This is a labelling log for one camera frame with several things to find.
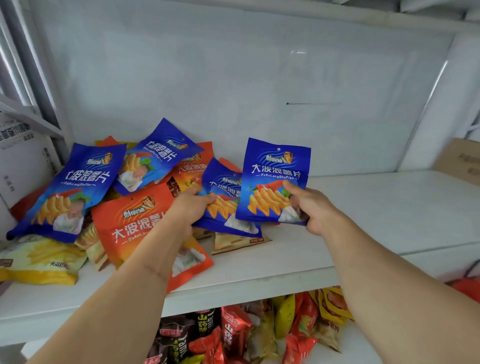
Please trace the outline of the white shelf post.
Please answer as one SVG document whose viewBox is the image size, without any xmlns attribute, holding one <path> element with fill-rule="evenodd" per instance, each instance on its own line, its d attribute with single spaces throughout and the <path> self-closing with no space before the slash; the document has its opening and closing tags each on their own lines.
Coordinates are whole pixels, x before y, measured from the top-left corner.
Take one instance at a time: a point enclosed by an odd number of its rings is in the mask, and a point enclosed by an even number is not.
<svg viewBox="0 0 480 364">
<path fill-rule="evenodd" d="M 430 169 L 454 137 L 464 137 L 480 109 L 480 35 L 458 35 L 397 172 Z"/>
</svg>

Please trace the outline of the pile of mixed snack packets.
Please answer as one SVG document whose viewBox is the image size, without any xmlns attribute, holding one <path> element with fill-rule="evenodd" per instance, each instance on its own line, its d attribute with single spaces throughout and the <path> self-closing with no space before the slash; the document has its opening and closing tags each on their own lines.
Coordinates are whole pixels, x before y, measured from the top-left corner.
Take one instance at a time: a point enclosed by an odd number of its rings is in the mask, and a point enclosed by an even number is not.
<svg viewBox="0 0 480 364">
<path fill-rule="evenodd" d="M 354 321 L 340 286 L 169 316 L 144 364 L 305 364 L 316 344 L 337 353 Z"/>
</svg>

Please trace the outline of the brown cardboard box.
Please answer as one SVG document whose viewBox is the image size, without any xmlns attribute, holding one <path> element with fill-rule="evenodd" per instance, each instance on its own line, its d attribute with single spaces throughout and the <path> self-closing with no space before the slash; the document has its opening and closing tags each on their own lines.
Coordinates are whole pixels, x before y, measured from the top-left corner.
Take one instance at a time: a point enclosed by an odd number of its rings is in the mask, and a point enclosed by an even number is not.
<svg viewBox="0 0 480 364">
<path fill-rule="evenodd" d="M 480 187 L 480 142 L 452 138 L 431 169 Z"/>
</svg>

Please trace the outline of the person's right forearm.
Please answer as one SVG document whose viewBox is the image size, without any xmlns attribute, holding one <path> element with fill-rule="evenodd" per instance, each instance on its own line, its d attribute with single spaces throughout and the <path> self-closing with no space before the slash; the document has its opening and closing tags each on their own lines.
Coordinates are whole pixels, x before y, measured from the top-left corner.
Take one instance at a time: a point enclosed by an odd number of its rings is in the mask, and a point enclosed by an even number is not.
<svg viewBox="0 0 480 364">
<path fill-rule="evenodd" d="M 387 364 L 480 364 L 480 303 L 429 276 L 337 212 L 323 238 L 345 300 Z"/>
</svg>

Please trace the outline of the white cardboard box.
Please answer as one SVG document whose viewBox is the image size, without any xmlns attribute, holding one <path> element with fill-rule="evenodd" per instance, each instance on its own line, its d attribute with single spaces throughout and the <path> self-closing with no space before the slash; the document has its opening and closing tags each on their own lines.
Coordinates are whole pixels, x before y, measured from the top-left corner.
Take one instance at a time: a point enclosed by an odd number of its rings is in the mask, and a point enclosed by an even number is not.
<svg viewBox="0 0 480 364">
<path fill-rule="evenodd" d="M 50 136 L 0 112 L 0 246 L 17 223 L 10 208 L 48 184 L 60 167 Z"/>
</svg>

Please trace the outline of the person's right hand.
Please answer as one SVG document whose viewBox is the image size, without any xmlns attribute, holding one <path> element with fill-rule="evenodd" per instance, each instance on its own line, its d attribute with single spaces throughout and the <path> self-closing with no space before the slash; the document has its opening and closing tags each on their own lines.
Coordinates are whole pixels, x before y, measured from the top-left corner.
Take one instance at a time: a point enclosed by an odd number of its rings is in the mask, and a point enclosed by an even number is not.
<svg viewBox="0 0 480 364">
<path fill-rule="evenodd" d="M 308 217 L 307 230 L 322 238 L 327 236 L 330 222 L 338 209 L 321 191 L 311 188 L 302 189 L 302 197 L 291 200 L 291 206 Z"/>
</svg>

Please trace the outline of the person's left forearm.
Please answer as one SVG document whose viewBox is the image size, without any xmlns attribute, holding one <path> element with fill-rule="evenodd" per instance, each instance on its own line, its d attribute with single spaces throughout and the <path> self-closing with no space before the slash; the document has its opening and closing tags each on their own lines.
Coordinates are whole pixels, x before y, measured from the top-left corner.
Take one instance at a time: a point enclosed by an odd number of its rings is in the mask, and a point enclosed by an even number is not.
<svg viewBox="0 0 480 364">
<path fill-rule="evenodd" d="M 164 217 L 26 364 L 142 364 L 191 224 Z"/>
</svg>

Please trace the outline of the person's left hand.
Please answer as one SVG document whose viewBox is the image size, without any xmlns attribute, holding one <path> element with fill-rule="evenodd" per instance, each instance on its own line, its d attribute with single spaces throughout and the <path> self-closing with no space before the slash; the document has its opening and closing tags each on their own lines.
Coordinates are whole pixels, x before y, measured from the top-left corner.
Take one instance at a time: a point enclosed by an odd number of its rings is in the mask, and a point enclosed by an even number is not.
<svg viewBox="0 0 480 364">
<path fill-rule="evenodd" d="M 174 200 L 162 219 L 165 231 L 178 244 L 186 241 L 193 233 L 193 224 L 205 213 L 195 208 L 195 195 L 201 194 L 202 187 L 194 185 L 182 191 Z"/>
</svg>

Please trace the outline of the blue chip packet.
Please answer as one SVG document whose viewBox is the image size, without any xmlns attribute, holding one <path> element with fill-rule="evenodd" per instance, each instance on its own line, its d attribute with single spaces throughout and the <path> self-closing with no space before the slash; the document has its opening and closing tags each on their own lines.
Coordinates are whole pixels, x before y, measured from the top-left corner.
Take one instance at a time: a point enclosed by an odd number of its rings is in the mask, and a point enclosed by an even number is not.
<svg viewBox="0 0 480 364">
<path fill-rule="evenodd" d="M 241 184 L 241 172 L 233 171 L 212 158 L 201 178 L 200 195 L 215 194 L 216 200 L 207 205 L 203 215 L 193 226 L 215 233 L 261 238 L 259 224 L 240 220 L 236 216 Z"/>
<path fill-rule="evenodd" d="M 312 149 L 274 144 L 249 137 L 244 155 L 241 191 L 236 210 L 239 220 L 306 226 L 308 217 L 283 185 L 289 181 L 305 188 Z"/>
<path fill-rule="evenodd" d="M 150 135 L 127 150 L 112 187 L 122 196 L 129 195 L 153 181 L 160 181 L 181 161 L 203 150 L 163 118 Z"/>
<path fill-rule="evenodd" d="M 6 233 L 8 240 L 35 234 L 72 244 L 82 231 L 86 211 L 99 204 L 120 171 L 127 145 L 74 143 L 69 160 L 33 206 Z"/>
</svg>

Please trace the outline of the yellow fries packet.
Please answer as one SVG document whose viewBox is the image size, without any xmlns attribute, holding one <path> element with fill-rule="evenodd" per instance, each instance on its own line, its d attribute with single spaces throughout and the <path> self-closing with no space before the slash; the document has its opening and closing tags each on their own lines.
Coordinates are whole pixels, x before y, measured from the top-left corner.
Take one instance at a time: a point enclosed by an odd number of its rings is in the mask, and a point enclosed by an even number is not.
<svg viewBox="0 0 480 364">
<path fill-rule="evenodd" d="M 86 261 L 75 244 L 27 235 L 0 249 L 0 283 L 73 286 Z"/>
</svg>

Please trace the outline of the grey metal frame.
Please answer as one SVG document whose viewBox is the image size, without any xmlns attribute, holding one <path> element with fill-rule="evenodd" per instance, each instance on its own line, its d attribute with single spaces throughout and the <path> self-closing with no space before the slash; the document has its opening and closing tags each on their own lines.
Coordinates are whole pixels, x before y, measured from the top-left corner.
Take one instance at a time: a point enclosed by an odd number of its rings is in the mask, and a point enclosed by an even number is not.
<svg viewBox="0 0 480 364">
<path fill-rule="evenodd" d="M 17 113 L 29 112 L 47 124 L 36 128 L 50 134 L 63 165 L 75 138 L 33 2 L 0 0 L 0 92 L 16 104 Z"/>
</svg>

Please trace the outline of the beige chip packet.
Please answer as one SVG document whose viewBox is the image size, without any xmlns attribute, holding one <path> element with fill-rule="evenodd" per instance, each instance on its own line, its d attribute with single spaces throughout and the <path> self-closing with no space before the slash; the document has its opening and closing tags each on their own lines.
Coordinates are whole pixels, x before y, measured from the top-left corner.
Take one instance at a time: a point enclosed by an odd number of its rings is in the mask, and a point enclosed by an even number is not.
<svg viewBox="0 0 480 364">
<path fill-rule="evenodd" d="M 77 237 L 74 244 L 86 252 L 88 260 L 96 271 L 102 271 L 110 261 L 99 239 L 94 222 L 89 224 Z"/>
<path fill-rule="evenodd" d="M 231 234 L 230 232 L 251 233 L 254 234 L 254 236 L 236 235 Z M 224 229 L 224 232 L 220 232 L 220 227 L 216 226 L 213 230 L 213 234 L 214 244 L 212 255 L 236 251 L 272 241 L 270 237 L 262 234 L 261 229 L 255 226 L 254 223 L 246 223 L 239 227 L 228 227 Z"/>
</svg>

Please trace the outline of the red bag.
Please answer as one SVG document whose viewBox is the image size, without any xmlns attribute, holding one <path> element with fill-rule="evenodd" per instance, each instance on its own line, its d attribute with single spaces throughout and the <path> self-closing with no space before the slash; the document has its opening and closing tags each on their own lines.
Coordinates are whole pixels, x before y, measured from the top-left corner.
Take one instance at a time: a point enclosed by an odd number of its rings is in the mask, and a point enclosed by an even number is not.
<svg viewBox="0 0 480 364">
<path fill-rule="evenodd" d="M 446 284 L 480 304 L 480 275 L 472 275 L 478 266 L 480 266 L 480 259 L 471 264 L 461 278 Z"/>
</svg>

